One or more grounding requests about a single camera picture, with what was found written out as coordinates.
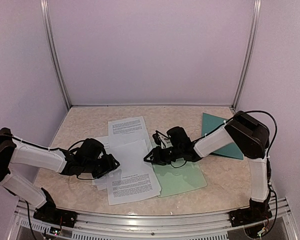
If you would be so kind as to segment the printed paper sheet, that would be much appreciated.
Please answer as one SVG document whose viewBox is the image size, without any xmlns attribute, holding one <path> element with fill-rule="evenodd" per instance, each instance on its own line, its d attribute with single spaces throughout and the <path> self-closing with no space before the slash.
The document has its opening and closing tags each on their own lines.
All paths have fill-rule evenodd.
<svg viewBox="0 0 300 240">
<path fill-rule="evenodd" d="M 110 149 L 139 140 L 145 141 L 148 151 L 152 149 L 143 116 L 128 117 L 108 122 L 108 143 Z"/>
<path fill-rule="evenodd" d="M 141 139 L 110 149 L 120 166 L 106 177 L 110 206 L 138 202 L 160 195 L 161 186 L 150 163 L 145 140 Z"/>
</svg>

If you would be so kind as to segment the light green clipboard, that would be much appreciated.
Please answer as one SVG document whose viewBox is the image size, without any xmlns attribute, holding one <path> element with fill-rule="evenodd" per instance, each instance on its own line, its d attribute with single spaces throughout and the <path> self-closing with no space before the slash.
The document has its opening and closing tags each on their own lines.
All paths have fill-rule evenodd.
<svg viewBox="0 0 300 240">
<path fill-rule="evenodd" d="M 204 188 L 208 185 L 196 162 L 185 162 L 182 158 L 172 165 L 153 165 L 160 184 L 160 198 L 178 195 Z"/>
</svg>

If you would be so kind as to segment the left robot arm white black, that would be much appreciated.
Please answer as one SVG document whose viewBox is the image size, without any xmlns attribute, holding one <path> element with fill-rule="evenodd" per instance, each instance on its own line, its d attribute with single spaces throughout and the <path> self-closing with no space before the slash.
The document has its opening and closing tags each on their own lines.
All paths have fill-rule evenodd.
<svg viewBox="0 0 300 240">
<path fill-rule="evenodd" d="M 77 178 L 81 174 L 91 174 L 94 180 L 120 166 L 115 157 L 106 152 L 105 146 L 94 138 L 79 140 L 67 149 L 50 148 L 17 138 L 9 128 L 3 127 L 0 130 L 0 186 L 24 199 L 51 223 L 60 218 L 54 200 L 45 189 L 13 172 L 14 164 Z"/>
</svg>

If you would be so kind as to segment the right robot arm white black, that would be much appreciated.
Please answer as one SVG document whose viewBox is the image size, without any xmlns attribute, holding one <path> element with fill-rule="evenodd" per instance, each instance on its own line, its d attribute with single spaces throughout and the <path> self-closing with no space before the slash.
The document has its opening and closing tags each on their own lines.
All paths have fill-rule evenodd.
<svg viewBox="0 0 300 240">
<path fill-rule="evenodd" d="M 236 144 L 248 159 L 251 176 L 251 198 L 246 218 L 256 222 L 268 206 L 271 196 L 271 165 L 269 150 L 273 144 L 270 130 L 262 122 L 251 116 L 251 111 L 239 111 L 221 125 L 204 136 L 191 140 L 184 128 L 176 126 L 167 131 L 171 146 L 154 147 L 144 158 L 153 165 L 170 165 L 178 159 L 198 162 L 211 153 L 229 144 Z"/>
</svg>

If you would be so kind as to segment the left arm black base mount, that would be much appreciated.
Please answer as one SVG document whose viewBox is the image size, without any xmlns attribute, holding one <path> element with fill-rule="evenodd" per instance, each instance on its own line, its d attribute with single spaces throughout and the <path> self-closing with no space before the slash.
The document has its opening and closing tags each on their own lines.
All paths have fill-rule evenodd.
<svg viewBox="0 0 300 240">
<path fill-rule="evenodd" d="M 36 208 L 33 218 L 58 225 L 61 227 L 74 228 L 78 213 L 71 210 L 57 208 L 51 195 L 44 188 L 41 188 L 45 195 L 46 203 L 40 208 Z"/>
</svg>

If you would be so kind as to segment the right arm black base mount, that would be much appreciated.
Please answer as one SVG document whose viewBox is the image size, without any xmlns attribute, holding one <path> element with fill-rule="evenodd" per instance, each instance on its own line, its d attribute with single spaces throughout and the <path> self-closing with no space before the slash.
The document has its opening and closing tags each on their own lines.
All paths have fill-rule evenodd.
<svg viewBox="0 0 300 240">
<path fill-rule="evenodd" d="M 270 219 L 273 215 L 269 206 L 269 199 L 262 202 L 249 200 L 249 207 L 238 208 L 228 213 L 232 227 L 249 225 Z"/>
</svg>

